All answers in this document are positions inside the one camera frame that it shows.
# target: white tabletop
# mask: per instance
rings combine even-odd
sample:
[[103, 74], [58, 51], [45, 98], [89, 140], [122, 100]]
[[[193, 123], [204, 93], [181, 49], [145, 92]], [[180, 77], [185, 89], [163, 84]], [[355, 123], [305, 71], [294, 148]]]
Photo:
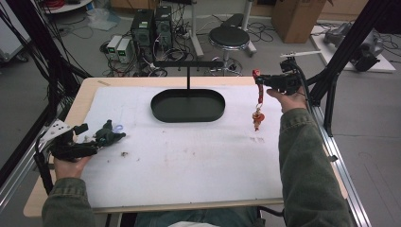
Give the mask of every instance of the white tabletop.
[[254, 131], [258, 91], [252, 86], [208, 87], [226, 101], [224, 115], [205, 123], [164, 123], [150, 101], [162, 87], [103, 87], [85, 123], [93, 135], [108, 120], [127, 137], [95, 155], [82, 175], [95, 210], [151, 210], [270, 203], [282, 198], [278, 162], [281, 107], [265, 98]]

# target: metal stool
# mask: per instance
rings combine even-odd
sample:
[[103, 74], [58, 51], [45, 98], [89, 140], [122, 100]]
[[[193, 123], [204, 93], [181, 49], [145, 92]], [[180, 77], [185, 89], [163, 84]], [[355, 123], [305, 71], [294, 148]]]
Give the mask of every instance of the metal stool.
[[229, 52], [232, 50], [245, 49], [250, 42], [250, 36], [248, 33], [236, 26], [219, 26], [210, 31], [209, 42], [211, 45], [223, 50], [224, 62], [222, 68], [212, 68], [209, 72], [214, 76], [214, 72], [217, 71], [221, 71], [223, 76], [226, 75], [226, 72], [242, 76], [242, 66], [238, 61], [229, 57]]

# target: desktop computer tower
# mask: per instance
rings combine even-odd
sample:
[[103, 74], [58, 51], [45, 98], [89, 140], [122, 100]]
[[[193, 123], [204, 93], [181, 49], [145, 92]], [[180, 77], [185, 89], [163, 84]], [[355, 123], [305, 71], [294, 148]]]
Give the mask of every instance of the desktop computer tower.
[[171, 21], [171, 7], [160, 6], [156, 8], [155, 15], [156, 32], [159, 40], [159, 48], [164, 50], [173, 47], [173, 33]]
[[138, 9], [133, 17], [131, 35], [138, 62], [154, 62], [156, 27], [152, 9]]
[[135, 12], [131, 25], [132, 39], [140, 47], [150, 47], [155, 40], [155, 24], [153, 10], [139, 9]]

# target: concrete floor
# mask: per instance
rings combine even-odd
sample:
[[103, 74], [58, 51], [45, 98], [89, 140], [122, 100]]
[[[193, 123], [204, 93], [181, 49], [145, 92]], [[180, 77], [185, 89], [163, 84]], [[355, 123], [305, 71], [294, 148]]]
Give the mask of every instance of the concrete floor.
[[[69, 23], [84, 16], [84, 12], [78, 10], [62, 14], [59, 19], [60, 23]], [[199, 19], [200, 25], [212, 20], [211, 17]], [[250, 22], [256, 21], [270, 26], [268, 18], [252, 18]], [[121, 20], [118, 27], [109, 31], [92, 31], [86, 25], [86, 20], [75, 24], [75, 28], [82, 28], [74, 30], [75, 35], [70, 33], [62, 39], [86, 71], [95, 77], [104, 77], [102, 75], [108, 66], [99, 47], [109, 41], [113, 34], [126, 33], [131, 21]], [[252, 58], [241, 51], [232, 54], [242, 63], [245, 76], [249, 76], [254, 68], [265, 74], [278, 74], [280, 54], [315, 50], [311, 41], [306, 44], [283, 44], [274, 31], [268, 33], [273, 41], [253, 43], [257, 53]], [[395, 38], [394, 41], [401, 44], [401, 39]], [[200, 42], [204, 60], [220, 55], [208, 44], [206, 36], [200, 36]], [[400, 57], [387, 51], [383, 52], [383, 56], [387, 60], [401, 61]], [[300, 57], [297, 62], [307, 77], [316, 75], [324, 68], [318, 55]], [[334, 138], [372, 226], [401, 225], [401, 183], [397, 180], [401, 173], [401, 102], [397, 96], [401, 87], [401, 64], [394, 63], [393, 66], [397, 71], [391, 74], [343, 71], [338, 82], [333, 115]], [[0, 72], [0, 124], [3, 128], [0, 132], [1, 166], [46, 105], [46, 83], [32, 61], [12, 61], [0, 68]], [[169, 69], [168, 77], [183, 76], [184, 73], [184, 70], [178, 72]], [[203, 71], [193, 70], [192, 75], [203, 76]], [[42, 225], [39, 218], [26, 218], [23, 214], [25, 202], [37, 177], [38, 173], [29, 172], [17, 188], [0, 214], [3, 227]], [[280, 218], [268, 215], [265, 218], [268, 220], [267, 226], [284, 226]], [[97, 226], [104, 226], [105, 219], [105, 216], [97, 216]]]

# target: human hand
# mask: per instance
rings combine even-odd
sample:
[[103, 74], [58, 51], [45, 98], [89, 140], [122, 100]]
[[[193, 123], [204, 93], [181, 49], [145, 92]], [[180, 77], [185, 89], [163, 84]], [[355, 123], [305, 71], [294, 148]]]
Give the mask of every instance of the human hand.
[[61, 178], [80, 178], [83, 169], [91, 159], [91, 156], [81, 158], [76, 163], [71, 163], [54, 158], [54, 168], [56, 170], [56, 179]]
[[283, 114], [289, 110], [296, 109], [296, 108], [304, 108], [306, 109], [306, 99], [304, 95], [304, 88], [300, 87], [298, 91], [291, 96], [286, 96], [277, 92], [276, 90], [269, 89], [267, 91], [269, 96], [277, 98], [277, 100], [281, 104], [281, 112]]

